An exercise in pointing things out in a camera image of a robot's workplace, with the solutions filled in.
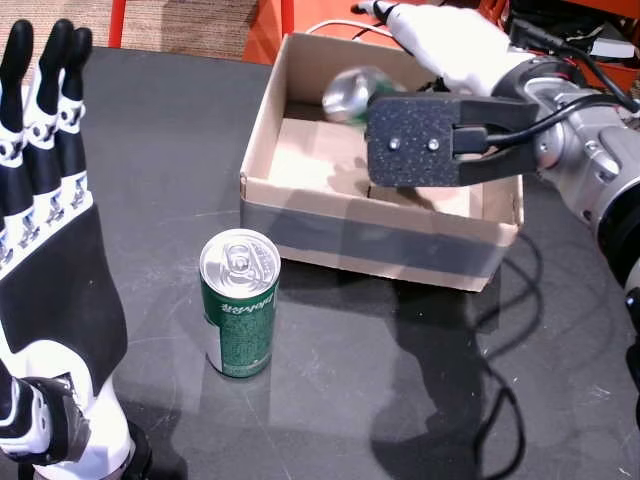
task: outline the white cable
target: white cable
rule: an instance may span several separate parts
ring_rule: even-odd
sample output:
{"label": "white cable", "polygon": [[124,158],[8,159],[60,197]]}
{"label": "white cable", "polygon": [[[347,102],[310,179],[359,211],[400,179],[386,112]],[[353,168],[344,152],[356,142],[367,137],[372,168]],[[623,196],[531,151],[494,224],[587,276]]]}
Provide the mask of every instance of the white cable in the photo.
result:
{"label": "white cable", "polygon": [[369,25],[367,23],[362,23],[362,22],[354,22],[353,20],[341,20],[341,19],[332,19],[332,20],[326,20],[324,22],[320,22],[317,25],[314,25],[313,27],[311,27],[309,30],[307,30],[304,33],[313,33],[316,30],[326,27],[327,25],[349,25],[351,27],[361,28],[363,30],[370,30],[379,35],[384,35],[385,37],[390,37],[390,38],[393,37],[393,35],[391,35],[390,32],[378,27],[374,27],[373,25]]}

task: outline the white robot arm casing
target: white robot arm casing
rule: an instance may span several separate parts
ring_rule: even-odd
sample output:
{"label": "white robot arm casing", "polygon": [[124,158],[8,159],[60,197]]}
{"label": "white robot arm casing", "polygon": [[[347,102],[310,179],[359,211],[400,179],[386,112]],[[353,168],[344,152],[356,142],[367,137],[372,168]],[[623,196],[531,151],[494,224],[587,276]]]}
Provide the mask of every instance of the white robot arm casing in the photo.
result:
{"label": "white robot arm casing", "polygon": [[427,70],[454,92],[491,95],[497,83],[534,55],[513,50],[509,37],[475,10],[433,5],[361,2],[375,15],[386,13],[389,30]]}

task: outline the cardboard box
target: cardboard box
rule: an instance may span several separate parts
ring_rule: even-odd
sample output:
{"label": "cardboard box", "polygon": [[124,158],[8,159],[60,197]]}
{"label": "cardboard box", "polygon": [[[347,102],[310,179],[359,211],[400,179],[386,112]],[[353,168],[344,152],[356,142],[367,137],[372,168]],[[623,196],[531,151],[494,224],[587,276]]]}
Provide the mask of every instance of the cardboard box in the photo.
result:
{"label": "cardboard box", "polygon": [[363,130],[326,122],[342,70],[375,65],[409,90],[433,78],[406,53],[294,34],[282,45],[240,172],[241,222],[284,258],[480,291],[523,223],[519,177],[387,189],[367,176]]}

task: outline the can lid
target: can lid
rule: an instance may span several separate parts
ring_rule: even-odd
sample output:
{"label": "can lid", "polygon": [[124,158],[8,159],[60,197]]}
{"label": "can lid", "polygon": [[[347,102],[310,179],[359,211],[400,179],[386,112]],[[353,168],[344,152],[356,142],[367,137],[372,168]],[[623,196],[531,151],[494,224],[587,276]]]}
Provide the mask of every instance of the can lid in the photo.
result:
{"label": "can lid", "polygon": [[280,275],[280,255],[267,237],[236,228],[219,233],[202,249],[200,274],[217,293],[250,298],[266,292]]}

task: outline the green can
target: green can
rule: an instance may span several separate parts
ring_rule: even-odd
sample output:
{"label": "green can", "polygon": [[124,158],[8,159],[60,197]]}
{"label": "green can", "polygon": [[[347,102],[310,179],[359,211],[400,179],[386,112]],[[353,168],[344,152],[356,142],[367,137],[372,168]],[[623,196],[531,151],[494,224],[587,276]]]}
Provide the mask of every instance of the green can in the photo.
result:
{"label": "green can", "polygon": [[279,277],[276,246],[253,230],[227,230],[202,249],[207,356],[219,372],[250,377],[269,363]]}

